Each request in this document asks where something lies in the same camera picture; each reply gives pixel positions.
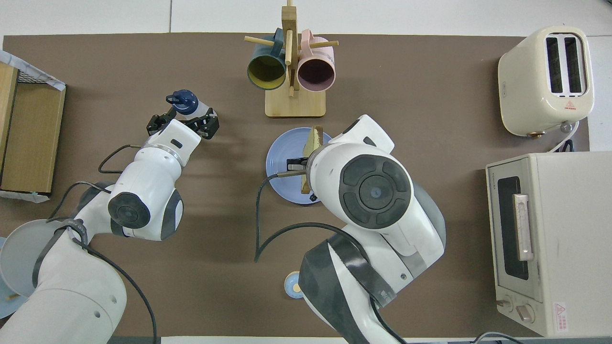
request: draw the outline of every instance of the black cable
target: black cable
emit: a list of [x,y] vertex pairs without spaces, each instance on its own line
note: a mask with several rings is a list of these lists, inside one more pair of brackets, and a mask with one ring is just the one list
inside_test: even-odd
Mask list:
[[64,204],[64,201],[66,200],[66,196],[68,196],[68,193],[72,190],[72,188],[74,188],[77,185],[81,185],[81,184],[89,185],[89,186],[93,187],[94,189],[97,189],[97,190],[100,190],[100,191],[104,191],[106,193],[111,193],[109,190],[103,189],[103,188],[101,188],[101,187],[99,187],[99,186],[97,186],[97,185],[95,185],[93,183],[90,183],[90,182],[83,182],[83,181],[76,182],[76,183],[72,184],[71,186],[69,186],[68,189],[66,190],[66,192],[64,192],[64,196],[62,196],[62,199],[59,200],[58,206],[56,206],[55,209],[53,209],[53,212],[51,213],[51,215],[49,215],[49,217],[47,219],[47,223],[55,220],[53,217],[58,213],[58,210],[59,210],[59,208],[61,208],[62,204]]
[[372,311],[374,311],[374,315],[376,315],[376,319],[378,319],[378,322],[381,323],[381,325],[384,327],[384,329],[391,335],[393,336],[393,338],[395,338],[400,344],[408,344],[404,338],[402,338],[400,335],[397,334],[397,332],[393,331],[393,329],[384,321],[383,316],[378,313],[378,308],[376,308],[376,301],[374,301],[373,297],[370,297],[370,305],[372,306]]
[[266,186],[266,184],[276,177],[278,177],[278,174],[276,173],[272,176],[268,176],[259,186],[259,190],[257,190],[257,198],[255,199],[255,262],[257,262],[257,258],[259,256],[259,199],[261,198],[261,191],[263,190],[264,186]]
[[100,166],[98,166],[98,172],[100,172],[100,173],[123,173],[123,171],[114,171],[114,170],[105,171],[105,170],[102,169],[102,167],[104,166],[104,164],[107,161],[110,160],[110,158],[114,157],[115,154],[117,154],[118,152],[121,152],[125,148],[142,148],[142,146],[135,146],[133,144],[125,144],[125,145],[115,149],[114,152],[112,152],[108,157],[106,157],[106,158],[104,158],[104,160],[102,160],[102,162],[100,163]]
[[[340,235],[344,236],[347,240],[349,240],[359,250],[359,253],[361,253],[361,255],[365,258],[365,260],[368,263],[370,262],[370,259],[368,257],[368,253],[365,251],[364,247],[359,243],[359,241],[357,241],[357,239],[355,239],[352,235],[350,235],[347,232],[339,229],[336,226],[328,225],[326,223],[321,223],[321,222],[303,222],[303,223],[296,223],[294,225],[286,226],[286,227],[278,230],[273,235],[271,235],[268,239],[266,239],[266,241],[263,243],[263,245],[259,246],[259,201],[261,199],[261,191],[263,190],[264,186],[266,186],[266,184],[268,182],[270,182],[270,180],[272,180],[274,178],[277,178],[277,177],[278,177],[277,174],[273,174],[272,176],[269,176],[268,178],[266,178],[266,180],[264,180],[261,183],[261,185],[259,187],[259,190],[257,191],[257,199],[255,201],[255,225],[256,225],[255,262],[256,263],[259,260],[259,256],[262,254],[262,252],[266,248],[266,246],[268,246],[279,235],[284,234],[284,233],[286,233],[288,231],[294,230],[296,228],[305,228],[305,227],[323,228],[323,229],[330,230],[330,231],[333,231],[334,233],[337,233],[337,234],[340,234]],[[371,296],[370,296],[370,304],[372,306],[372,311],[376,315],[376,318],[378,319],[378,322],[381,323],[383,328],[393,338],[395,338],[398,341],[398,343],[406,344],[406,341],[404,340],[404,338],[402,338],[395,331],[393,331],[393,329],[384,321],[383,317],[380,315],[380,313],[378,312],[378,309],[376,308],[376,302],[375,302],[374,298],[371,297]]]
[[296,223],[287,227],[284,227],[278,230],[276,233],[272,234],[263,245],[259,246],[259,237],[260,237],[260,228],[259,228],[259,202],[261,200],[261,192],[263,188],[268,184],[272,179],[277,178],[278,174],[273,174],[268,176],[266,180],[264,180],[259,186],[259,190],[257,191],[257,199],[255,200],[255,262],[259,260],[259,256],[263,253],[266,246],[268,246],[274,239],[276,239],[279,235],[284,234],[288,231],[295,230],[296,228],[307,228],[307,227],[315,227],[315,228],[323,228],[325,230],[332,231],[334,233],[340,234],[344,236],[347,240],[349,240],[355,247],[359,250],[359,252],[364,256],[365,260],[369,261],[368,254],[365,252],[364,248],[361,244],[350,234],[339,229],[336,226],[328,225],[326,223],[321,222],[302,222]]
[[91,255],[96,256],[97,258],[100,258],[101,260],[104,260],[105,262],[107,262],[110,266],[115,268],[115,270],[119,271],[132,284],[134,289],[136,289],[136,291],[140,295],[140,298],[142,298],[142,300],[144,301],[144,305],[147,306],[147,310],[149,311],[149,315],[151,316],[151,324],[153,325],[153,344],[157,344],[157,323],[155,322],[155,315],[153,314],[153,309],[151,309],[151,305],[149,304],[149,301],[147,300],[146,296],[144,296],[144,293],[140,289],[140,287],[138,287],[138,285],[136,284],[136,281],[134,281],[127,274],[126,271],[121,269],[117,264],[115,264],[113,261],[108,259],[105,255],[103,255],[100,252],[92,249],[90,246],[80,242],[75,237],[72,238],[72,241],[75,242],[76,244],[78,244],[80,247],[86,249]]
[[565,144],[563,145],[563,149],[561,149],[562,152],[575,152],[576,150],[574,150],[573,147],[573,141],[572,140],[567,140],[565,142]]
[[328,225],[326,223],[321,223],[321,222],[302,222],[302,223],[296,223],[294,225],[290,225],[290,226],[284,227],[283,229],[278,230],[276,233],[272,234],[268,239],[266,239],[266,241],[264,241],[264,243],[261,245],[261,247],[258,247],[258,250],[255,252],[255,262],[257,263],[257,261],[259,260],[259,256],[262,254],[262,252],[264,251],[266,246],[268,246],[268,244],[270,244],[279,235],[285,234],[286,232],[291,231],[291,230],[295,230],[296,228],[310,228],[310,227],[323,228],[325,230],[330,230],[330,231],[332,231],[334,233],[337,233],[337,234],[340,234],[340,235],[344,236],[347,240],[349,240],[359,250],[359,253],[361,253],[361,255],[364,256],[366,261],[368,261],[368,262],[370,261],[368,259],[368,254],[364,250],[364,247],[361,246],[361,244],[354,237],[352,237],[350,234],[348,234],[347,232],[339,229],[338,227],[335,227],[335,226],[332,226],[332,225]]
[[518,340],[518,339],[516,339],[516,338],[514,338],[512,336],[507,335],[507,334],[503,334],[503,333],[500,333],[500,332],[485,332],[485,333],[479,335],[478,337],[476,337],[476,339],[474,339],[470,343],[478,344],[484,338],[491,337],[491,336],[506,338],[507,340],[510,340],[511,342],[515,342],[516,344],[524,344],[523,342],[521,342],[520,340]]
[[47,223],[53,222],[53,221],[63,221],[63,220],[67,220],[67,219],[72,219],[72,218],[70,216],[56,216],[56,217],[52,217],[50,219],[47,219]]

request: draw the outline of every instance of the mug handle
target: mug handle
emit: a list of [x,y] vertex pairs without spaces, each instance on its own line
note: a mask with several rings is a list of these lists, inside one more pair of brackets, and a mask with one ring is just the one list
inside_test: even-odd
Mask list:
[[270,51],[270,55],[276,57],[280,56],[283,44],[285,43],[284,41],[285,38],[283,37],[283,29],[276,28],[276,32],[274,33],[274,45],[272,46],[272,51]]
[[310,41],[314,40],[315,36],[313,36],[312,31],[310,29],[306,29],[302,31],[302,41],[300,44],[302,45],[302,52],[304,53],[305,58],[309,58],[312,56],[312,49],[310,48]]

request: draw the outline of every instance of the wooden mug stand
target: wooden mug stand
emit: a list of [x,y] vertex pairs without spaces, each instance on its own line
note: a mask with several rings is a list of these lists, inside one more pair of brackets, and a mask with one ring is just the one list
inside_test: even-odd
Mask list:
[[[297,10],[293,0],[287,0],[282,8],[283,33],[285,35],[285,64],[287,76],[285,82],[277,89],[266,91],[266,116],[271,118],[317,118],[325,114],[325,91],[312,92],[301,89],[297,81],[297,60],[300,46],[297,44]],[[247,42],[273,45],[269,40],[245,36]],[[331,47],[338,41],[310,44],[311,48]]]

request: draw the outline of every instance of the pink mug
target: pink mug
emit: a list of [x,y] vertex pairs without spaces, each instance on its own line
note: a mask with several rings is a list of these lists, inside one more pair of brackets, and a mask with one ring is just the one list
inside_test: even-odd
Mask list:
[[332,87],[336,80],[334,48],[310,48],[311,43],[327,42],[314,37],[311,30],[302,31],[302,49],[297,64],[297,80],[304,89],[321,92]]

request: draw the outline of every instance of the toaster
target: toaster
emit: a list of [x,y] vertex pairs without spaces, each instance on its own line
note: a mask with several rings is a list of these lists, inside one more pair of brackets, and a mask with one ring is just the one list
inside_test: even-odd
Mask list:
[[501,57],[498,83],[502,122],[510,133],[541,136],[571,127],[594,103],[585,34],[569,26],[531,34]]

